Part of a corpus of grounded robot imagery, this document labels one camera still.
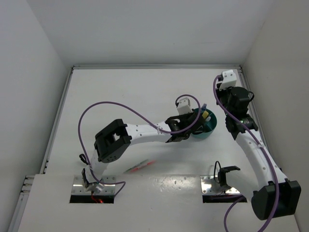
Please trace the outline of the green thin pen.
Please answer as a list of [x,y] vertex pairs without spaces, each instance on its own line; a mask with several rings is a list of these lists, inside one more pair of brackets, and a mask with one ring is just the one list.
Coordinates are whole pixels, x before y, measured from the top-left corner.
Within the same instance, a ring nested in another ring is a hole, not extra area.
[[144,160],[144,161],[138,163],[137,165],[135,165],[135,166],[132,168],[132,171],[138,170],[138,169],[140,169],[140,168],[142,168],[142,167],[144,167],[144,166],[147,166],[148,161],[149,161],[149,160],[146,159],[146,160]]

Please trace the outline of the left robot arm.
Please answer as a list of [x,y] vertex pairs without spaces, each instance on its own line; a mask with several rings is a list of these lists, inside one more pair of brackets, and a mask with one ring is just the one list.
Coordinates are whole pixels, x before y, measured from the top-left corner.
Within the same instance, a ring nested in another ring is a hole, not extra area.
[[191,134],[202,130],[208,116],[208,113],[192,112],[169,117],[154,126],[125,124],[122,119],[114,120],[95,135],[95,151],[92,158],[85,153],[79,155],[86,164],[82,170],[85,190],[94,192],[100,184],[107,184],[107,178],[103,177],[107,165],[120,159],[129,146],[186,140]]

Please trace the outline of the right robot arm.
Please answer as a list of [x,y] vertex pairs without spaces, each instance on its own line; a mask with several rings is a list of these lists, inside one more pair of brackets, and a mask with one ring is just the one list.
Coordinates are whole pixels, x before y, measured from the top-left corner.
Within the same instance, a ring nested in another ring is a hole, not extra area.
[[251,180],[237,166],[222,167],[218,172],[220,186],[235,187],[251,202],[260,220],[293,215],[301,186],[288,179],[265,148],[258,126],[248,114],[254,94],[243,87],[216,88],[214,92],[217,104],[225,112],[226,128],[245,153],[256,176],[256,180]]

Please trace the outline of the red thin pen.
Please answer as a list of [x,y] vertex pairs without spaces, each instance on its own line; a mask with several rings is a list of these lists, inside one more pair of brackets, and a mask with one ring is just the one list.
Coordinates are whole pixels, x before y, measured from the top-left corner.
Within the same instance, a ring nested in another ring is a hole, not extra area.
[[129,168],[128,170],[126,170],[125,173],[136,172],[137,170],[142,169],[144,167],[147,167],[149,165],[152,165],[153,163],[155,163],[155,160],[148,160],[148,159],[146,159],[146,160],[136,164],[135,166]]

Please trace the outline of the yellow highlighter marker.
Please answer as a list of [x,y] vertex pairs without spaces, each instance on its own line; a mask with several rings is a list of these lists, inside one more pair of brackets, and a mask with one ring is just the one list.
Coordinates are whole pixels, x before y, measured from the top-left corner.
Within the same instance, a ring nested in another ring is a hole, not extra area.
[[206,119],[209,116],[209,113],[207,111],[204,111],[202,116],[204,119]]

